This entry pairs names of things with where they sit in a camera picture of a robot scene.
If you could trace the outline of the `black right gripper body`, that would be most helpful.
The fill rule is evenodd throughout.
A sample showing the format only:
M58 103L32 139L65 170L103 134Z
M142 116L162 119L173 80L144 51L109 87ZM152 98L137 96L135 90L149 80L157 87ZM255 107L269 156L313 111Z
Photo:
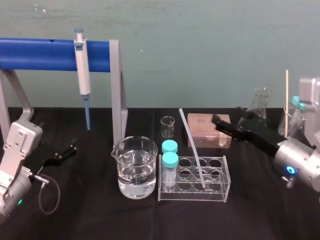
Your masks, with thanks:
M232 138L251 143L270 157L275 157L280 148L279 143L284 141L284 136L259 122L243 122L232 134Z

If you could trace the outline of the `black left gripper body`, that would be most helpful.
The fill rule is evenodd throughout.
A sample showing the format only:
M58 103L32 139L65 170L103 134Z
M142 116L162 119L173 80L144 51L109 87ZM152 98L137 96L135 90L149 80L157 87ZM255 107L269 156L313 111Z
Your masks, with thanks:
M39 173L45 167L59 167L62 164L62 156L50 144L41 141L39 145L27 155L24 167L32 173Z

